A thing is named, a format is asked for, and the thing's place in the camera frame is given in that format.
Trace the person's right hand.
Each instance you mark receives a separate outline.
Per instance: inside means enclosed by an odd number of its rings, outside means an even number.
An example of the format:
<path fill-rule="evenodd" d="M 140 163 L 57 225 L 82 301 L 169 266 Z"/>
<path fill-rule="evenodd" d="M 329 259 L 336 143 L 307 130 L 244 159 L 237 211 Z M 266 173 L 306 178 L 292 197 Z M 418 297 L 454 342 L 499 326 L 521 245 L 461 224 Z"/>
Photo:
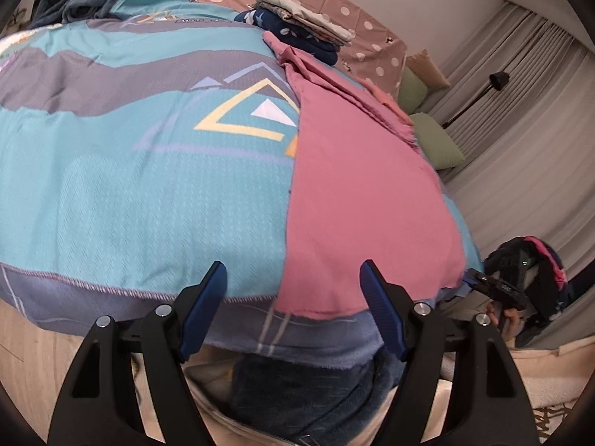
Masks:
<path fill-rule="evenodd" d="M 524 323 L 520 312 L 514 308 L 504 309 L 499 302 L 491 301 L 487 305 L 486 314 L 500 330 L 502 339 L 506 343 L 513 343 Z"/>

